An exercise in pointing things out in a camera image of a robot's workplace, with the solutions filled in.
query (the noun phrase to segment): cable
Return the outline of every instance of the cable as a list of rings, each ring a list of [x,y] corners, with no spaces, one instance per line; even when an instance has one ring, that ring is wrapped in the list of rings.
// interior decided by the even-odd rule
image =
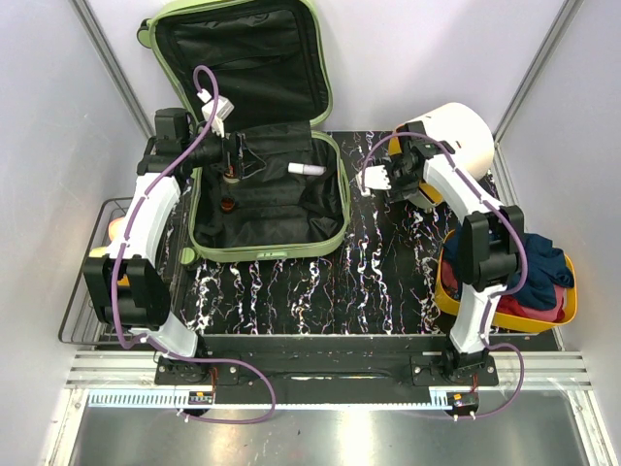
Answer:
[[[517,386],[515,387],[515,390],[513,391],[511,396],[508,398],[508,400],[500,408],[497,408],[496,410],[490,411],[489,413],[484,413],[482,415],[477,415],[476,416],[478,418],[490,417],[490,416],[496,415],[496,414],[501,413],[502,411],[506,410],[513,403],[513,401],[515,401],[515,399],[519,395],[519,393],[520,393],[520,391],[522,389],[522,385],[524,383],[524,357],[522,356],[521,351],[519,350],[518,347],[516,347],[515,345],[513,345],[511,343],[498,343],[497,345],[490,345],[489,341],[487,340],[487,337],[485,336],[485,322],[487,322],[487,319],[489,318],[489,315],[490,315],[490,313],[492,311],[492,299],[495,299],[495,298],[497,298],[499,296],[504,296],[504,295],[507,295],[507,294],[514,294],[517,291],[519,291],[522,288],[522,286],[524,286],[524,283],[526,282],[526,277],[528,275],[528,261],[526,259],[526,250],[524,250],[524,245],[522,245],[522,241],[520,240],[519,235],[517,234],[515,229],[511,226],[509,221],[505,218],[505,216],[503,216],[501,214],[501,212],[498,209],[496,209],[489,201],[483,199],[483,194],[480,191],[480,186],[474,184],[470,180],[470,178],[461,170],[461,168],[459,168],[457,166],[457,164],[455,163],[455,160],[453,159],[452,155],[450,154],[450,152],[446,149],[446,147],[443,144],[441,144],[439,141],[436,141],[433,138],[430,138],[426,134],[414,133],[414,132],[407,131],[407,132],[403,132],[403,133],[392,133],[392,134],[389,134],[389,135],[384,136],[383,138],[381,138],[371,148],[371,150],[369,151],[369,153],[367,154],[367,156],[364,158],[364,160],[362,162],[362,180],[361,180],[362,186],[361,187],[362,187],[363,191],[365,190],[366,169],[367,169],[367,166],[369,165],[369,162],[373,158],[373,155],[376,152],[376,150],[381,145],[383,145],[385,142],[387,142],[387,141],[389,141],[389,140],[391,140],[393,138],[399,138],[399,137],[402,137],[402,136],[422,139],[423,141],[427,141],[428,143],[431,143],[431,144],[437,146],[441,150],[441,152],[444,155],[444,157],[446,157],[446,160],[448,161],[448,164],[455,171],[455,173],[457,173],[459,178],[461,178],[462,181],[468,186],[470,191],[473,192],[473,194],[477,197],[477,199],[481,202],[481,204],[483,204],[485,207],[487,207],[498,218],[498,220],[507,229],[507,231],[508,231],[509,235],[511,236],[511,239],[513,240],[513,242],[517,245],[517,249],[518,249],[519,257],[520,257],[520,265],[522,267],[522,270],[520,272],[520,280],[517,283],[517,285],[514,286],[512,289],[508,289],[508,290],[505,290],[503,292],[493,293],[493,294],[491,294],[489,296],[487,304],[485,305],[485,311],[483,312],[483,318],[481,320],[481,324],[480,324],[480,327],[479,327],[479,334],[480,334],[481,341],[482,341],[483,345],[488,350],[492,351],[492,350],[499,350],[499,349],[502,349],[502,348],[506,348],[506,349],[512,350],[517,355],[517,358],[518,358],[519,363],[520,363],[520,375],[519,375],[519,379],[518,379],[518,382],[517,382]],[[434,416],[423,416],[423,417],[433,418],[433,419],[446,418],[446,417],[434,417]]]
[[[471,393],[475,393],[478,390],[478,374],[473,375],[473,388],[470,390]]]
[[[190,144],[187,147],[187,149],[184,150],[183,153],[179,157],[177,157],[175,161],[173,161],[173,163],[171,163],[168,167],[166,167],[166,169],[162,173],[160,173],[155,178],[155,180],[151,182],[151,184],[147,187],[147,189],[145,189],[145,194],[138,200],[138,202],[136,203],[136,207],[134,208],[130,217],[127,220],[127,225],[125,227],[125,232],[123,234],[123,238],[125,242],[129,241],[130,233],[132,230],[132,226],[134,225],[134,221],[136,220],[139,210],[143,207],[143,204],[147,200],[147,197],[151,193],[151,191],[157,186],[157,184],[163,178],[170,175],[188,157],[188,155],[191,154],[201,144],[203,139],[205,139],[207,134],[210,132],[210,129],[212,128],[213,119],[215,118],[215,114],[217,112],[219,89],[217,86],[217,81],[215,80],[215,75],[213,74],[212,70],[210,70],[207,66],[199,65],[196,68],[194,68],[194,74],[193,74],[194,85],[196,87],[196,90],[198,90],[199,92],[202,90],[202,87],[198,81],[199,72],[201,71],[207,73],[210,80],[212,81],[213,108],[212,108],[212,113],[210,114],[210,118],[205,124],[205,126],[203,127],[203,129],[201,130],[201,132],[199,133],[199,135],[192,142],[192,144]],[[116,336],[118,337],[118,342],[120,343],[120,345],[124,349],[130,350],[132,347],[134,347],[134,345],[136,345],[137,343],[140,343],[143,340],[143,338],[147,337],[147,341],[156,350],[162,351],[166,356],[173,357],[180,361],[192,362],[192,363],[198,363],[198,364],[240,365],[242,367],[247,368],[249,371],[253,372],[254,374],[256,374],[259,377],[259,379],[261,379],[263,383],[267,386],[268,391],[270,392],[270,398],[271,398],[272,405],[270,407],[270,410],[260,417],[255,417],[252,419],[235,420],[235,419],[203,418],[203,417],[191,416],[191,415],[185,414],[184,416],[186,420],[193,419],[193,420],[198,420],[200,422],[210,422],[210,423],[215,423],[215,424],[254,424],[254,423],[263,422],[264,420],[269,419],[274,414],[274,411],[276,410],[276,394],[274,393],[274,388],[272,387],[272,384],[267,379],[267,377],[265,377],[265,375],[263,375],[261,371],[259,371],[256,367],[252,366],[251,364],[248,364],[247,362],[243,362],[237,359],[200,358],[200,357],[181,356],[179,354],[170,352],[166,350],[165,348],[161,347],[156,341],[152,340],[151,338],[147,336],[147,334],[144,334],[144,333],[135,336],[129,341],[125,340],[125,337],[123,336],[123,328],[120,323],[120,312],[118,310],[118,273],[120,271],[120,264],[122,262],[122,258],[123,258],[126,248],[127,248],[127,243],[121,243],[118,249],[118,254],[116,256],[116,259],[114,260],[112,283],[111,283],[111,299],[112,299],[112,308],[113,308],[114,330],[116,331]]]
[[[210,369],[210,374],[212,375],[212,396],[215,396],[215,385],[217,384],[217,369],[212,367]]]

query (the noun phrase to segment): lip balm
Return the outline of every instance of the lip balm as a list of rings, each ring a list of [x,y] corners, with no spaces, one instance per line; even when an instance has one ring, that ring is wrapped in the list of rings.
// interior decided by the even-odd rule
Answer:
[[[289,163],[289,173],[297,173],[298,175],[310,175],[312,177],[318,177],[323,175],[326,171],[326,167],[319,165],[307,165],[305,163]]]

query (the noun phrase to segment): suitcase lid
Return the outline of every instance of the suitcase lid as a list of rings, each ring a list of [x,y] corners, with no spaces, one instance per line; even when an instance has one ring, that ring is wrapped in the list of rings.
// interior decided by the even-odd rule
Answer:
[[[235,110],[226,131],[330,115],[319,24],[308,0],[178,0],[143,21],[152,48],[183,106],[198,120],[203,102],[192,72],[209,66]],[[209,78],[201,84],[212,92]]]

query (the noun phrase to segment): metal wire rack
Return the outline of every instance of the metal wire rack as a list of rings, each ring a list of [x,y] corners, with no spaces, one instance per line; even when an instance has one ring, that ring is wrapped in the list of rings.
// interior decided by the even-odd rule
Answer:
[[[171,213],[160,241],[156,256],[156,267],[162,280],[169,286],[173,298],[173,308],[179,296],[181,265],[179,255],[183,249],[187,232],[189,189],[181,196],[180,201]],[[91,250],[110,244],[108,225],[111,221],[125,216],[131,204],[131,197],[121,197],[105,201],[95,221],[93,231],[84,252],[82,266],[78,272],[69,304],[58,329],[58,340],[61,343],[83,346],[117,346],[116,332],[112,325],[97,319],[95,310],[82,276],[82,267]]]

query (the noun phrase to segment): white cylindrical object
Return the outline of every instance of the white cylindrical object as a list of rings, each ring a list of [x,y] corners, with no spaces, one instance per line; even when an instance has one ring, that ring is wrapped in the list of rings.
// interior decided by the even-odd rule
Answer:
[[[198,336],[187,328],[173,313],[158,330],[133,327],[129,329],[133,335],[147,334],[166,350],[183,357],[193,357],[198,346]]]
[[[419,116],[427,136],[447,141],[455,149],[455,161],[475,180],[485,176],[494,159],[494,138],[487,123],[474,110],[455,102]]]
[[[326,167],[319,165],[306,165],[304,163],[289,163],[289,173],[297,173],[298,175],[310,175],[318,177],[323,175],[326,171]]]

